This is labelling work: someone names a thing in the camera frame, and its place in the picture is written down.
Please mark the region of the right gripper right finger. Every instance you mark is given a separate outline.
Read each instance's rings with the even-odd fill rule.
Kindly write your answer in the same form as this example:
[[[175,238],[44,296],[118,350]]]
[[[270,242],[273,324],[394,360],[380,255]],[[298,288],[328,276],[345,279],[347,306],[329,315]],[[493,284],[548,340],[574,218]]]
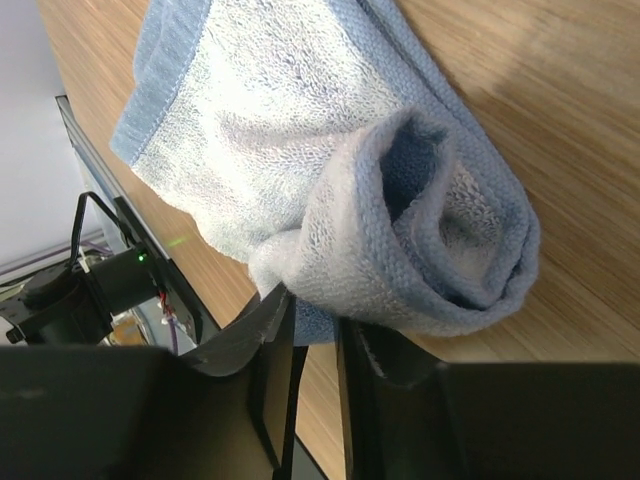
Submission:
[[[448,363],[341,320],[350,479],[635,479],[635,363]]]

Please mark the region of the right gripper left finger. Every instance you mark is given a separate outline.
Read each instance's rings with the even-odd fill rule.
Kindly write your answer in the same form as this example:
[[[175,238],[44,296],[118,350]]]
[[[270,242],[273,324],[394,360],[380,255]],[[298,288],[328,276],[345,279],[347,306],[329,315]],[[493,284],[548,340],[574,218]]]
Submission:
[[[294,301],[274,289],[209,342],[5,347],[5,479],[287,479]]]

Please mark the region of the blue bear towel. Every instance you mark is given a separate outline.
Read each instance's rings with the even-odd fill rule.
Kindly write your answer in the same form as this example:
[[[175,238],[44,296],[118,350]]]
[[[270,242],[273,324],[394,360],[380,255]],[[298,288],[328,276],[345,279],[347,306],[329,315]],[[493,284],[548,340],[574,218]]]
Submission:
[[[436,336],[516,312],[538,272],[523,186],[392,1],[153,1],[112,151],[295,340],[347,317]]]

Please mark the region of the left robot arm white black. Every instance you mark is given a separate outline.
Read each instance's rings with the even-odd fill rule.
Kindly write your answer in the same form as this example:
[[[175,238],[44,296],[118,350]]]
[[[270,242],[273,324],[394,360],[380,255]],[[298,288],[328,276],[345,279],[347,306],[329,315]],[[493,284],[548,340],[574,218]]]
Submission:
[[[38,272],[1,302],[12,345],[97,345],[113,318],[158,297],[152,258],[140,245],[84,269],[74,261]]]

